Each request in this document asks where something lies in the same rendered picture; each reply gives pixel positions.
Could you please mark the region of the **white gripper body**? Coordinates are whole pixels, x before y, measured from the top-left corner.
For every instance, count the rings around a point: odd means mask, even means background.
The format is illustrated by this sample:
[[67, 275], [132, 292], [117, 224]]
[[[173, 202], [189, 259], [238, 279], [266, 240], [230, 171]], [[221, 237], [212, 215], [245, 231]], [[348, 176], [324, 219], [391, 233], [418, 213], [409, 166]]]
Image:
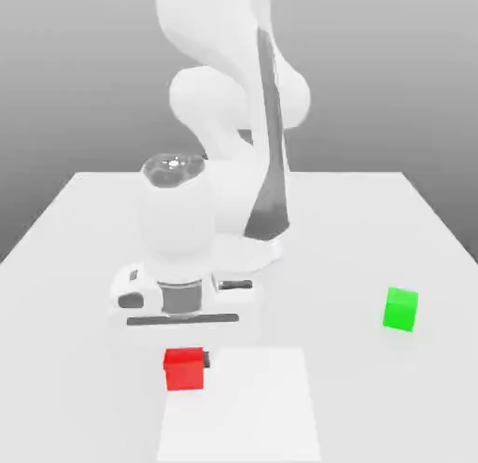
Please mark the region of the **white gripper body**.
[[229, 341], [246, 334], [237, 314], [128, 316], [119, 335], [130, 341]]

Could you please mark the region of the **small red cube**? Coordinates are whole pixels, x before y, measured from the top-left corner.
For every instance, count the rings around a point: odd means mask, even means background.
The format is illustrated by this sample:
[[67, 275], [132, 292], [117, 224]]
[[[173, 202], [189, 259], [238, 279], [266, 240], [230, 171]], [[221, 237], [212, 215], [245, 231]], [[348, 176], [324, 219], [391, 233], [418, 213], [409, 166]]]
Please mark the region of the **small red cube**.
[[168, 391], [204, 388], [204, 350], [201, 347], [166, 349], [163, 369]]

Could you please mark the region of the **small green cube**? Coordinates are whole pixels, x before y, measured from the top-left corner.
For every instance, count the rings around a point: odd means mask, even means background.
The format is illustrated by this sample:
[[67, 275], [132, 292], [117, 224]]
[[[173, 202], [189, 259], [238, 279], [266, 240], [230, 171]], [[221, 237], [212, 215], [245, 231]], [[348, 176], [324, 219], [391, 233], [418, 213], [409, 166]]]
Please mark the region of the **small green cube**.
[[418, 305], [418, 293], [402, 288], [389, 288], [383, 315], [383, 326], [412, 332]]

